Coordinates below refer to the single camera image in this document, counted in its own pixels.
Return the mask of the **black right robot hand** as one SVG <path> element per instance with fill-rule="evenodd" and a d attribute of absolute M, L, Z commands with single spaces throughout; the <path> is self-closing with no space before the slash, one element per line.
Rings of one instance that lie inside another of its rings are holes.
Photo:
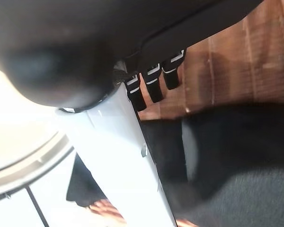
<path fill-rule="evenodd" d="M 0 70 L 57 108 L 131 227 L 176 221 L 128 94 L 133 76 L 242 20 L 258 0 L 0 0 Z"/>

